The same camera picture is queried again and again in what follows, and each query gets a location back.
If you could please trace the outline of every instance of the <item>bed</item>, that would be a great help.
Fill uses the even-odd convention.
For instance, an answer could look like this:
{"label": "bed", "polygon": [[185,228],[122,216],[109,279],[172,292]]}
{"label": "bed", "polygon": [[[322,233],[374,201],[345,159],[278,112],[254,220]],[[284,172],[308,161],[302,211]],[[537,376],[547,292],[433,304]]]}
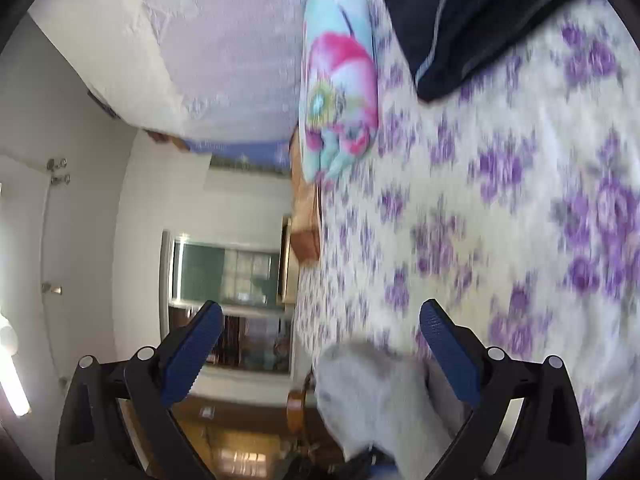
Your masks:
{"label": "bed", "polygon": [[429,358],[418,312],[437,298],[513,358],[558,354],[599,478],[640,419],[638,48],[607,0],[575,0],[425,105],[383,0],[369,7],[382,124],[322,190],[300,338],[313,357],[362,338]]}

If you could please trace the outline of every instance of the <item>black garment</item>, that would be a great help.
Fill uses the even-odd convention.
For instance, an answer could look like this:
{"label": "black garment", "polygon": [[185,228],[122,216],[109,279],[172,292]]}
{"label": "black garment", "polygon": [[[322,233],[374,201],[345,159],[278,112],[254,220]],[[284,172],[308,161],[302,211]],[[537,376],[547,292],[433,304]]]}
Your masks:
{"label": "black garment", "polygon": [[385,0],[418,97],[445,96],[568,0]]}

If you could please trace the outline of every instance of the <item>lavender fabric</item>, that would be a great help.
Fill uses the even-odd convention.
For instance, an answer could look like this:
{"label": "lavender fabric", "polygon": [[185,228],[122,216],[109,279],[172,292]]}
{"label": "lavender fabric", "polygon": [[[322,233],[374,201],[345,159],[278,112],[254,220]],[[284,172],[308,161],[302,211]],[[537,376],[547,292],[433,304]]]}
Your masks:
{"label": "lavender fabric", "polygon": [[[606,0],[575,0],[425,105],[369,0],[381,124],[322,192],[322,261],[296,327],[318,357],[366,339],[430,356],[421,304],[513,358],[562,356],[589,478],[640,419],[640,53]],[[505,433],[517,410],[508,413]]]}

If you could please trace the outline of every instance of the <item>light fixture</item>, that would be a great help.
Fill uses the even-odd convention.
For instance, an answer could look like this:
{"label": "light fixture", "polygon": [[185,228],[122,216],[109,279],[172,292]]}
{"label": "light fixture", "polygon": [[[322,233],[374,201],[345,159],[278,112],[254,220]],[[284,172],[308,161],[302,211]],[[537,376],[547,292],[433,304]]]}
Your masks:
{"label": "light fixture", "polygon": [[18,336],[8,319],[0,315],[0,384],[17,416],[30,411],[12,356],[18,351]]}

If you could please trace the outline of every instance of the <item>bed sheet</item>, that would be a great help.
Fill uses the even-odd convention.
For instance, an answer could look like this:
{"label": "bed sheet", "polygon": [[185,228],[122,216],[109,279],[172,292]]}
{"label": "bed sheet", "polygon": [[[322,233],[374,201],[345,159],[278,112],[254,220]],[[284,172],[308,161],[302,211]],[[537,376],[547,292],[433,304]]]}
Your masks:
{"label": "bed sheet", "polygon": [[383,0],[369,7],[382,124],[322,192],[300,339],[314,357],[364,338],[428,358],[418,312],[437,298],[513,358],[558,354],[599,478],[640,418],[638,48],[606,0],[575,0],[425,105]]}

